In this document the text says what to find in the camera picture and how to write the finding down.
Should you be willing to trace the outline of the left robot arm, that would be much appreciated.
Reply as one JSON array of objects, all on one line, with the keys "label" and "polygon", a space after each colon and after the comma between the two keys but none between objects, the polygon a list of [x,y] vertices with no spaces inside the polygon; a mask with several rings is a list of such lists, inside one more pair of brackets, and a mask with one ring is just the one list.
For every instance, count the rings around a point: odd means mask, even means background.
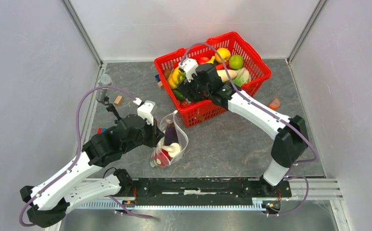
[{"label": "left robot arm", "polygon": [[128,196],[134,184],[125,169],[117,169],[81,187],[78,184],[139,146],[157,147],[163,137],[155,119],[148,120],[134,114],[121,118],[116,126],[94,135],[66,166],[44,183],[35,187],[24,186],[20,190],[25,202],[19,215],[20,224],[47,228],[94,199],[116,194]]}]

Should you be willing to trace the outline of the clear zip top bag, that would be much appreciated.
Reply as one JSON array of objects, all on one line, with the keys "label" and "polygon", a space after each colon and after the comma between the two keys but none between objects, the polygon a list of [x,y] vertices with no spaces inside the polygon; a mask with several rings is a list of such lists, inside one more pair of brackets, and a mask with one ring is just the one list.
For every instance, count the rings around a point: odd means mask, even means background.
[{"label": "clear zip top bag", "polygon": [[177,119],[178,111],[166,115],[159,123],[159,129],[163,132],[161,138],[154,148],[150,165],[151,167],[165,168],[179,161],[188,146],[189,139],[180,128]]}]

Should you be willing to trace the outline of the green lime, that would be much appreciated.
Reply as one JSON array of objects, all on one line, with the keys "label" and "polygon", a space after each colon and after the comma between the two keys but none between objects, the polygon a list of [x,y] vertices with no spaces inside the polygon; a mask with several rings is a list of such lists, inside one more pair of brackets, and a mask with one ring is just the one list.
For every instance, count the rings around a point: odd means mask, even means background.
[{"label": "green lime", "polygon": [[244,58],[241,55],[235,54],[228,61],[229,67],[233,70],[239,70],[244,66]]}]

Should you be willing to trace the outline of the yellow lemon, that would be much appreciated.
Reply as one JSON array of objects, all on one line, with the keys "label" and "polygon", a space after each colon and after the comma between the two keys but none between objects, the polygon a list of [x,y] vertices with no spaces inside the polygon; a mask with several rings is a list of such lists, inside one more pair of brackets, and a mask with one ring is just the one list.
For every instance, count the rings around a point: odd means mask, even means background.
[{"label": "yellow lemon", "polygon": [[217,49],[217,53],[214,57],[218,63],[222,62],[221,59],[223,59],[225,62],[228,62],[231,58],[231,52],[227,48],[219,48]]}]

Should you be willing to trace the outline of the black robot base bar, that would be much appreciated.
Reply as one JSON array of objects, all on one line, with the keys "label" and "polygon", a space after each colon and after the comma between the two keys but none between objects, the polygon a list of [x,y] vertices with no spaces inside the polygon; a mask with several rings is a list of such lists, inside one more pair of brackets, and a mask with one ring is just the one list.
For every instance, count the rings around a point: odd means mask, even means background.
[{"label": "black robot base bar", "polygon": [[134,196],[136,205],[251,205],[253,198],[291,197],[289,182],[268,186],[258,178],[138,178],[116,196]]}]

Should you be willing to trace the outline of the white garlic bulb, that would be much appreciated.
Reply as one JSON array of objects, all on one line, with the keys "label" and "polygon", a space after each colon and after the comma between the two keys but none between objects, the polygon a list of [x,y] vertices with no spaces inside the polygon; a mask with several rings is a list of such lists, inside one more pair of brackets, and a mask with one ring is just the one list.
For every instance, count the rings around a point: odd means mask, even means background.
[{"label": "white garlic bulb", "polygon": [[182,150],[180,144],[176,143],[176,142],[172,143],[169,146],[163,146],[162,149],[165,150],[168,153],[168,156],[171,159],[178,156],[180,154],[181,150]]}]

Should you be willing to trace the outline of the purple eggplant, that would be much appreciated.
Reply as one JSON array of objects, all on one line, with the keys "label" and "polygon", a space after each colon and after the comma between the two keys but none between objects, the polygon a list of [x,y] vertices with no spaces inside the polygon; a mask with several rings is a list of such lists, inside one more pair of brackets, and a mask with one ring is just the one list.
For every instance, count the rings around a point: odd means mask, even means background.
[{"label": "purple eggplant", "polygon": [[169,146],[174,142],[179,143],[176,127],[173,122],[167,125],[164,133],[164,146]]}]

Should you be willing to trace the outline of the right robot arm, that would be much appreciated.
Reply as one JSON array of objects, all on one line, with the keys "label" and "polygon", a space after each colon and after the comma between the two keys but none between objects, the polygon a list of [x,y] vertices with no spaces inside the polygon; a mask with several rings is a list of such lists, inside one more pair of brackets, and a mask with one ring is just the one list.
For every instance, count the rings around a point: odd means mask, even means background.
[{"label": "right robot arm", "polygon": [[177,85],[181,93],[192,102],[210,100],[214,105],[242,116],[261,128],[272,140],[272,160],[260,177],[260,191],[273,196],[279,191],[294,162],[309,146],[305,121],[300,116],[290,118],[259,103],[229,79],[224,83],[212,64],[197,64],[187,59],[179,64],[185,80]]}]

